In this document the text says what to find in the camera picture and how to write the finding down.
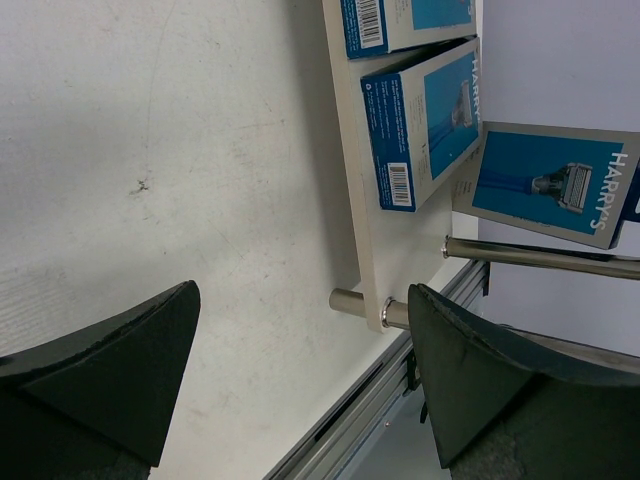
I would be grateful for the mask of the blue Harry's box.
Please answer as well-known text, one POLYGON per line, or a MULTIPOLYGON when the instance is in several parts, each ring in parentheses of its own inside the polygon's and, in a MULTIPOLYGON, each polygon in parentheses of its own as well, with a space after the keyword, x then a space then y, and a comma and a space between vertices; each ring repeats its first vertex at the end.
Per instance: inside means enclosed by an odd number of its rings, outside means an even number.
POLYGON ((477 33, 472 0, 342 0, 340 7, 350 60, 477 33))
POLYGON ((487 122, 456 172, 452 207, 609 250, 638 164, 636 132, 487 122))
POLYGON ((415 212, 480 144, 480 39, 424 47, 360 86, 379 205, 415 212))

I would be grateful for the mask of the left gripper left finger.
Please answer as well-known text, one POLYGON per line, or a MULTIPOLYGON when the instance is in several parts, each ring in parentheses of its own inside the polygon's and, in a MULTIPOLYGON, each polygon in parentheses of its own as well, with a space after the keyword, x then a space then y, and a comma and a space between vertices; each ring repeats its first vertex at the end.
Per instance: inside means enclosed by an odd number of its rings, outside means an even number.
POLYGON ((1 359, 4 479, 146 479, 201 309, 195 281, 1 359))

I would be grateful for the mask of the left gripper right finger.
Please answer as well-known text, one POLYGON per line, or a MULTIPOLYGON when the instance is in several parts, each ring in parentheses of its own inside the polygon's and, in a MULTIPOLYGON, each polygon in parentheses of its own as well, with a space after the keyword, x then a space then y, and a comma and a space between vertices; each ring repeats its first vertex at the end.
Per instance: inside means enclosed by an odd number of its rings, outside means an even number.
POLYGON ((551 350, 423 284, 408 320, 439 462, 455 479, 635 479, 639 377, 551 350))

